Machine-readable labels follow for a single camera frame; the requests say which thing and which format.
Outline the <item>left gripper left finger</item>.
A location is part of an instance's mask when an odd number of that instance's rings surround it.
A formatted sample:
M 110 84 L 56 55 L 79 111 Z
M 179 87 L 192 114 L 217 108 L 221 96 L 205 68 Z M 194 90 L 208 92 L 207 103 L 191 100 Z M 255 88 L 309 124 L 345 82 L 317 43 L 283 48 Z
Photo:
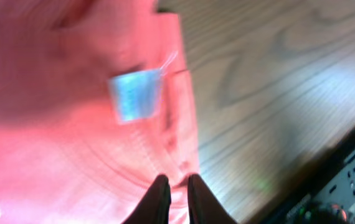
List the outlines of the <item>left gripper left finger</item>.
M 169 180 L 160 174 L 123 224 L 168 224 L 170 205 Z

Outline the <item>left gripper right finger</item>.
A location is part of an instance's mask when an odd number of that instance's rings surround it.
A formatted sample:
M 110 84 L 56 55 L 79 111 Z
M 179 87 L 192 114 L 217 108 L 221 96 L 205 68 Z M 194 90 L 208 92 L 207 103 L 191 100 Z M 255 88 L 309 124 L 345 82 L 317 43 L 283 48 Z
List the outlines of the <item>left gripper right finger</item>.
M 199 174 L 189 176 L 187 202 L 190 224 L 237 224 Z

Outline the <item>red t-shirt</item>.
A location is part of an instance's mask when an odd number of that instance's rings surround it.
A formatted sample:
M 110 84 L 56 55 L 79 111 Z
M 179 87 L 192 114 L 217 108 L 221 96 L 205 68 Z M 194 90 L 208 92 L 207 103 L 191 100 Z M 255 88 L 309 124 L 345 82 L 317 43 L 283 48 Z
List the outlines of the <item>red t-shirt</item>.
M 0 1 L 0 223 L 123 223 L 160 174 L 168 223 L 188 223 L 198 170 L 178 14 Z

